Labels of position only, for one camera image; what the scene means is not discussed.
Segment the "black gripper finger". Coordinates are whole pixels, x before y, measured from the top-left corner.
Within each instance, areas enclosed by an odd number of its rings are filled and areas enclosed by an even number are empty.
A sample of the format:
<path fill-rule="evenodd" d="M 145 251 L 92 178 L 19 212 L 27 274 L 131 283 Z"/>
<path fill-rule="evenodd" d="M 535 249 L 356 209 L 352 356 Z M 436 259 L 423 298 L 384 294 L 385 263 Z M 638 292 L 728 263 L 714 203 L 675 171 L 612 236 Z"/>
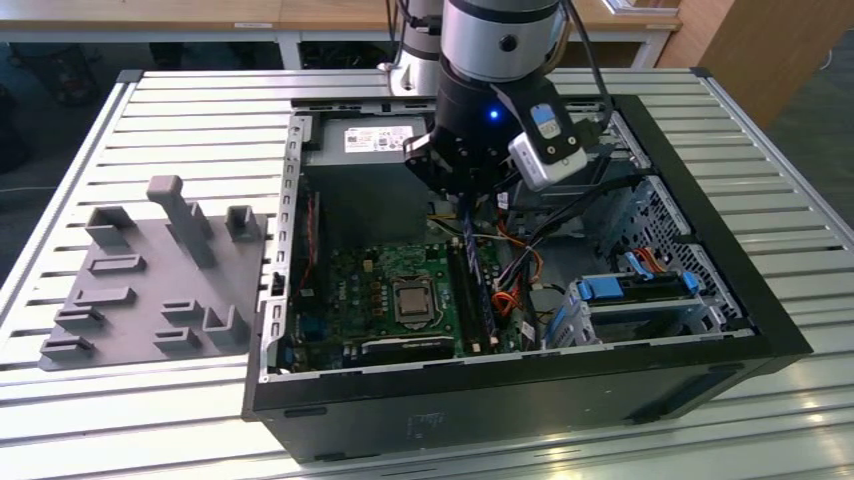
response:
<path fill-rule="evenodd" d="M 487 149 L 474 160 L 470 191 L 476 196 L 496 194 L 519 181 L 519 171 L 508 155 Z"/>
<path fill-rule="evenodd" d="M 407 169 L 433 193 L 456 198 L 464 194 L 460 172 L 440 157 L 428 134 L 403 141 L 403 156 Z"/>

